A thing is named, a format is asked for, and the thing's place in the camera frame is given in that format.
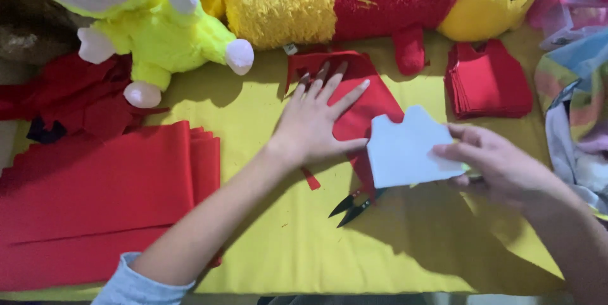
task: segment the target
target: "brown plush toy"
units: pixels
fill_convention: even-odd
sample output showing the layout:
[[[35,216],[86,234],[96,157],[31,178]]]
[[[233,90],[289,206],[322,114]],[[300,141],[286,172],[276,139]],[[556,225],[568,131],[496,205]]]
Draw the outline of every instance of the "brown plush toy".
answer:
[[[78,49],[83,21],[51,0],[0,0],[0,58],[46,64]]]

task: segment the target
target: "yellow fluffy fur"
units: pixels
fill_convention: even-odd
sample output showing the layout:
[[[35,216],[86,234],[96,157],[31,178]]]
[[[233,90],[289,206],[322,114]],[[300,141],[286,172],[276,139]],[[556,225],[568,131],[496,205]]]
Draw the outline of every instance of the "yellow fluffy fur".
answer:
[[[227,0],[229,27],[258,49],[322,43],[336,28],[335,0]]]

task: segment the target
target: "light blue sleeve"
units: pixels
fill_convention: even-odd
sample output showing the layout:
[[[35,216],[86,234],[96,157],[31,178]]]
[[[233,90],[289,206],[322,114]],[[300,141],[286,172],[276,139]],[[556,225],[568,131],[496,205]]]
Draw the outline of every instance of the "light blue sleeve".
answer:
[[[120,256],[118,269],[91,305],[179,305],[194,281],[186,286],[169,286],[150,280],[129,268],[129,263],[139,255],[125,253]]]

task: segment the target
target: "table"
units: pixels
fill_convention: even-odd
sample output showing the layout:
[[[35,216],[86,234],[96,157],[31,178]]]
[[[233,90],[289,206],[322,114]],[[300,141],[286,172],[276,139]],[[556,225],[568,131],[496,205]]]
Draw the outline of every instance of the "table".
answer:
[[[421,104],[440,122],[452,121],[443,75],[452,43],[426,36],[430,66],[401,76],[389,38],[359,41],[404,109]],[[526,26],[502,37],[532,81],[543,54],[542,34]],[[174,76],[163,106],[171,112],[147,124],[187,119],[221,138],[222,179],[228,180],[270,137],[284,102],[287,60],[282,50],[259,52],[252,71],[235,76],[213,63]],[[536,102],[524,119],[471,121],[505,135],[548,163],[543,118]],[[25,124],[17,138],[24,138]],[[17,139],[15,152],[27,146]],[[223,265],[195,288],[199,293],[359,294],[471,292],[537,295],[563,288],[562,276],[533,229],[520,216],[446,185],[392,189],[345,228],[331,210],[358,180],[346,159],[311,166],[322,187],[311,191],[300,172],[283,182],[237,230]],[[100,285],[0,293],[9,300],[90,300]]]

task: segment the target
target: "black scissors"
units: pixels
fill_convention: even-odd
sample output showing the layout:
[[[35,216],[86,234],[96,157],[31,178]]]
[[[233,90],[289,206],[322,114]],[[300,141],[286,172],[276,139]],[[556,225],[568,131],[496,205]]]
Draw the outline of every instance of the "black scissors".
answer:
[[[387,188],[377,189],[376,199],[380,198],[380,196],[382,196],[382,194],[386,190]],[[338,224],[337,228],[340,228],[341,226],[344,226],[350,221],[354,220],[357,216],[361,215],[361,213],[365,211],[365,209],[370,207],[371,200],[369,199],[359,206],[356,206],[354,204],[354,200],[359,197],[359,195],[361,195],[361,189],[357,190],[353,194],[346,196],[346,198],[337,205],[334,211],[331,211],[330,217],[333,217],[339,213],[343,213],[344,211],[346,211],[346,215],[344,215],[344,218],[342,219],[340,224]]]

